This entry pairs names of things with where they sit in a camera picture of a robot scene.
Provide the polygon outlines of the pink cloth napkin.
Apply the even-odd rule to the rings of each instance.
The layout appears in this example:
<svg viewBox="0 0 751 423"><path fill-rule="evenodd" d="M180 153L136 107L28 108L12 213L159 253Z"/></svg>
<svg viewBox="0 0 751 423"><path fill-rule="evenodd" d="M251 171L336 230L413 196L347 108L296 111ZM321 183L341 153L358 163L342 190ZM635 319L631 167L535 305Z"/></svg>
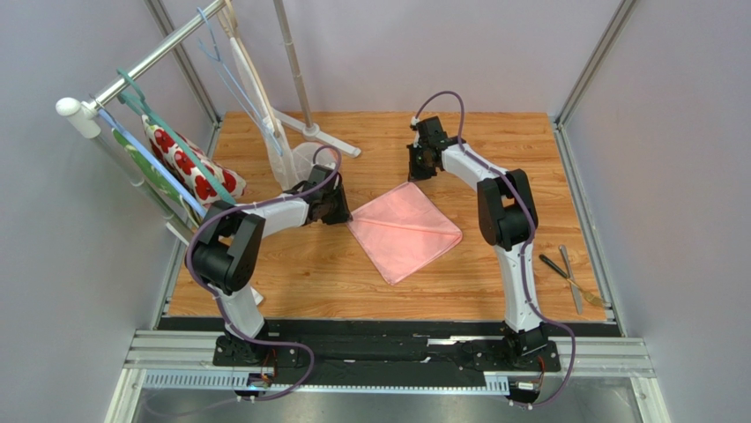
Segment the pink cloth napkin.
<svg viewBox="0 0 751 423"><path fill-rule="evenodd" d="M412 182L402 183L353 211L347 226L392 286L463 240L461 229Z"/></svg>

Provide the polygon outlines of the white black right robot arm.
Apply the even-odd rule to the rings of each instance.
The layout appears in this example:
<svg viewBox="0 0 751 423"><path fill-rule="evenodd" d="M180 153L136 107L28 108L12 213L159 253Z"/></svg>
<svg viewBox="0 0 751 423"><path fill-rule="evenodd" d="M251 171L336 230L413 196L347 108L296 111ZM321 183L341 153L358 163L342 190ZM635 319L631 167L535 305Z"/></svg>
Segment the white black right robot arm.
<svg viewBox="0 0 751 423"><path fill-rule="evenodd" d="M527 174L480 157L458 137L450 137L436 116L414 117L410 128L416 136L407 146L409 181L425 181L442 170L475 190L479 229L494 248L502 272L508 332L501 341L500 355L514 367L532 364L547 346L547 335L529 257L538 218Z"/></svg>

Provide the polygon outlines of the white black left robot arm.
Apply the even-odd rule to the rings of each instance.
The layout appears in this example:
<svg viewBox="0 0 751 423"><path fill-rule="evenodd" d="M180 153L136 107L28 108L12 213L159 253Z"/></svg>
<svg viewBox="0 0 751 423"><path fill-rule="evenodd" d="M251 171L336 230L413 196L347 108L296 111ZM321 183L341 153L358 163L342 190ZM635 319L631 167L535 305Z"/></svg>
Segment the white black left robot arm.
<svg viewBox="0 0 751 423"><path fill-rule="evenodd" d="M258 340L266 325L249 284L264 238L315 222L337 225L352 219L336 168L315 165L294 190L258 204L214 203L190 241L185 265L214 298L226 330L245 342Z"/></svg>

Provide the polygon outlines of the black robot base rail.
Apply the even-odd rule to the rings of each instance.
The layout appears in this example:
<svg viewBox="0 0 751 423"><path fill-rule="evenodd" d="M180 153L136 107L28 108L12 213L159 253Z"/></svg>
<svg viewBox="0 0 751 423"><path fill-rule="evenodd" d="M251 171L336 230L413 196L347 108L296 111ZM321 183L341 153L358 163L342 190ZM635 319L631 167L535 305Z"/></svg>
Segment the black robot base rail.
<svg viewBox="0 0 751 423"><path fill-rule="evenodd" d="M562 369L546 327L515 335L501 321L269 319L253 345L225 332L218 367L257 367L276 383L480 387L490 371L536 377Z"/></svg>

